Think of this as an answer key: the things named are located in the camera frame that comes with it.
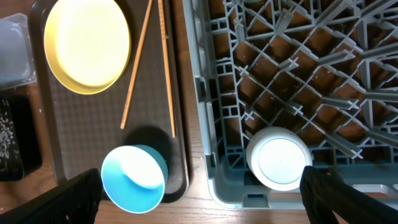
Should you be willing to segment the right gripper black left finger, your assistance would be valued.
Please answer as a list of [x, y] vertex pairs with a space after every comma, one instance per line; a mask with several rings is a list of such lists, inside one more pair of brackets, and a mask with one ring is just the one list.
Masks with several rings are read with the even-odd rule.
[[1, 214], [1, 223], [94, 223], [102, 194], [100, 172], [91, 168]]

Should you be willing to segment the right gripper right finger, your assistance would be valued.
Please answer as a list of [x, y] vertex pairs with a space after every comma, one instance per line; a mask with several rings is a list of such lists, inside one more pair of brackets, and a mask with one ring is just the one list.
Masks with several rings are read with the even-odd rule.
[[300, 180], [302, 203], [311, 223], [397, 223], [397, 210], [345, 184], [336, 172], [329, 174], [306, 166]]

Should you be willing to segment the white cup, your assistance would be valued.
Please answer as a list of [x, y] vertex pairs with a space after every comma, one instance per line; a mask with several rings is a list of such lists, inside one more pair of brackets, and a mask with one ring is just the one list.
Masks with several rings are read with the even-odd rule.
[[263, 185], [286, 192], [299, 188], [303, 170], [313, 164], [313, 156], [307, 145], [292, 131], [268, 127], [250, 139], [246, 161]]

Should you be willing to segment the light blue bowl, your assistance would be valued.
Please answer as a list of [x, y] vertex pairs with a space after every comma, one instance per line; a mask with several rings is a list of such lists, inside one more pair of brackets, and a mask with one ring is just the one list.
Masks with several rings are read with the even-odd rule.
[[162, 201], [169, 171], [165, 159], [153, 147], [119, 146], [105, 157], [101, 167], [104, 191], [120, 209], [142, 214]]

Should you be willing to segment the yellow plate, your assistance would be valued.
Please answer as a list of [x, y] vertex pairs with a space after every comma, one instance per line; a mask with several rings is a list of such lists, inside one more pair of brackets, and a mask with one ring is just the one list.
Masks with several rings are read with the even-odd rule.
[[45, 23], [44, 50], [64, 87], [97, 94], [116, 82], [128, 65], [129, 26], [114, 0], [57, 1]]

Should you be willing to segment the wooden chopstick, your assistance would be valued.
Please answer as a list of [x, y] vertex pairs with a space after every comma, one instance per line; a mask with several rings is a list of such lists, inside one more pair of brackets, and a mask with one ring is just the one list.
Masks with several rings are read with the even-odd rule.
[[174, 119], [174, 106], [173, 106], [173, 98], [172, 98], [172, 85], [170, 79], [170, 67], [169, 67], [169, 58], [168, 58], [168, 48], [167, 48], [167, 34], [166, 34], [166, 26], [165, 26], [165, 16], [164, 16], [164, 4], [163, 0], [158, 0], [158, 8], [159, 8], [159, 20], [160, 20], [160, 31], [162, 38], [162, 52], [164, 58], [164, 71], [165, 71], [165, 82], [167, 89], [167, 99], [169, 105], [169, 113], [170, 113], [170, 123], [172, 128], [172, 137], [176, 136], [175, 132], [175, 119]]
[[133, 63], [133, 68], [132, 68], [131, 79], [130, 79], [130, 82], [129, 82], [129, 88], [128, 88], [128, 91], [127, 91], [126, 102], [125, 102], [125, 105], [124, 105], [124, 111], [123, 111], [123, 116], [122, 116], [121, 125], [120, 125], [121, 129], [124, 129], [126, 127], [126, 123], [127, 123], [127, 117], [128, 117], [129, 109], [130, 109], [130, 105], [131, 105], [132, 94], [133, 94], [133, 91], [134, 91], [134, 85], [135, 85], [136, 78], [137, 78], [137, 71], [138, 71], [138, 68], [139, 68], [139, 62], [140, 62], [140, 59], [141, 59], [142, 49], [143, 49], [143, 46], [144, 46], [144, 39], [145, 39], [145, 36], [146, 36], [147, 26], [148, 26], [148, 23], [149, 23], [150, 11], [152, 9], [152, 2], [153, 2], [153, 0], [149, 0], [149, 2], [148, 2], [147, 9], [146, 9], [146, 14], [145, 14], [145, 17], [144, 17], [144, 22], [143, 22], [141, 33], [140, 33], [140, 36], [139, 36], [137, 50], [136, 50], [136, 54], [135, 54], [135, 57], [134, 57], [134, 63]]

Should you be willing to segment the black food waste tray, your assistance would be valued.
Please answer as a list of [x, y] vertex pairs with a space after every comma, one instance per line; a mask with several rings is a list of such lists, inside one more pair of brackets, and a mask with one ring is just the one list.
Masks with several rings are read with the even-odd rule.
[[18, 181], [42, 165], [29, 99], [1, 95], [1, 181]]

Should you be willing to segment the grey dishwasher rack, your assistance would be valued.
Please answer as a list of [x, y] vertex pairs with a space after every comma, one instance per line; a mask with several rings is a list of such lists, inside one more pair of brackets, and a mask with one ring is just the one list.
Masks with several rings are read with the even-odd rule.
[[301, 209], [250, 171], [261, 129], [297, 134], [314, 167], [397, 206], [396, 1], [184, 1], [210, 195]]

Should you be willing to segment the clear plastic waste bin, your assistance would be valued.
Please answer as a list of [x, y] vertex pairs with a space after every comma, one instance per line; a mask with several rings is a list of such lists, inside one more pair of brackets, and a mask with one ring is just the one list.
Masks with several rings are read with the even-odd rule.
[[1, 90], [37, 81], [27, 16], [1, 19]]

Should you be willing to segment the dark brown serving tray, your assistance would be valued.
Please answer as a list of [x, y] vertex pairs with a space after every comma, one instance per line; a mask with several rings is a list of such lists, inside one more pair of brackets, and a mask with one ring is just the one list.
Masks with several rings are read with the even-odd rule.
[[[100, 168], [106, 155], [123, 145], [146, 144], [165, 159], [169, 178], [163, 203], [181, 200], [189, 187], [178, 75], [175, 66], [171, 7], [164, 1], [167, 48], [174, 106], [172, 137], [165, 82], [158, 3], [152, 2], [149, 24], [139, 62], [126, 127], [120, 128], [132, 63], [108, 89], [81, 95], [65, 88], [51, 72], [44, 52], [44, 27], [53, 1], [33, 3], [28, 24], [32, 43], [42, 114], [47, 127], [53, 171], [58, 184], [90, 169]], [[137, 46], [148, 1], [119, 1]]]

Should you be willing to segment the rice and food scraps pile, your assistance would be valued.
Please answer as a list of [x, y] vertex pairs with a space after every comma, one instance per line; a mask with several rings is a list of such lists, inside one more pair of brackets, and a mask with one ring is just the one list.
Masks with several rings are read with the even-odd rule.
[[1, 100], [1, 173], [19, 169], [20, 153], [16, 143], [16, 132], [7, 100]]

